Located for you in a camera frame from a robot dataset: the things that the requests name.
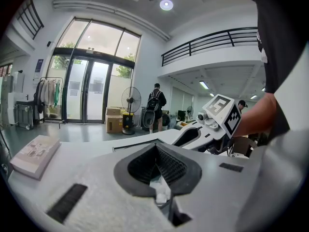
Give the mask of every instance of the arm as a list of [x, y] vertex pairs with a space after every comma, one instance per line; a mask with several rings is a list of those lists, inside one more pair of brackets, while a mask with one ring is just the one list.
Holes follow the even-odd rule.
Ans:
[[161, 105], [165, 106], [166, 105], [166, 99], [163, 93], [160, 94], [160, 99], [161, 99]]
[[265, 93], [256, 105], [244, 113], [234, 137], [263, 132], [273, 124], [276, 115], [276, 98], [274, 94]]

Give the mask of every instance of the fluorescent light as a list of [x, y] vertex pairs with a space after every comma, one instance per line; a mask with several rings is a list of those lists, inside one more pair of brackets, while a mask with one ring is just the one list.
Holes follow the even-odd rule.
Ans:
[[204, 89], [209, 89], [203, 81], [200, 81], [199, 83], [203, 86]]
[[162, 0], [160, 2], [160, 7], [163, 10], [171, 10], [174, 7], [174, 4], [170, 0]]

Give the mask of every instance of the clothing rack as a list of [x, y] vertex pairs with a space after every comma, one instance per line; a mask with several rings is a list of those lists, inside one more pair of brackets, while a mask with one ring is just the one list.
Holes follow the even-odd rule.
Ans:
[[[63, 87], [63, 78], [62, 77], [43, 76], [43, 77], [40, 78], [40, 81], [42, 81], [43, 79], [45, 79], [45, 80], [47, 80], [47, 79], [55, 80], [56, 83], [59, 80], [60, 81], [59, 93], [62, 96], [62, 87]], [[61, 108], [60, 108], [60, 116], [61, 116], [61, 119], [62, 119], [62, 109]], [[64, 119], [59, 121], [59, 120], [56, 120], [56, 119], [48, 118], [47, 117], [47, 113], [46, 113], [46, 105], [44, 105], [44, 108], [43, 108], [43, 119], [40, 119], [40, 121], [48, 122], [48, 123], [58, 123], [59, 124], [59, 129], [60, 129], [60, 124], [61, 123], [66, 124], [66, 121]]]

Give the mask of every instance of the doorway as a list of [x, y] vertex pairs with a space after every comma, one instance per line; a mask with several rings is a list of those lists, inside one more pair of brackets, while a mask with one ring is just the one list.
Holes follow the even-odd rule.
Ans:
[[106, 83], [112, 65], [90, 58], [74, 57], [67, 90], [67, 121], [104, 123]]

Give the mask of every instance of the tree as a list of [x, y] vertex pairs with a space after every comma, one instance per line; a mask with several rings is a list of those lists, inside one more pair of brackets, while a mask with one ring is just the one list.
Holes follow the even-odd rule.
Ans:
[[[125, 56], [125, 59], [130, 60], [130, 61], [134, 61], [134, 58], [135, 56], [132, 53], [130, 53], [129, 56]], [[131, 69], [128, 67], [120, 65], [116, 70], [119, 72], [118, 76], [120, 77], [130, 78], [131, 76]]]
[[[62, 48], [74, 48], [75, 44], [73, 42], [67, 42], [66, 44], [62, 44], [60, 47]], [[81, 64], [82, 61], [75, 59], [74, 64]], [[67, 69], [69, 64], [69, 59], [67, 59], [65, 56], [55, 56], [54, 58], [54, 68], [55, 69]]]

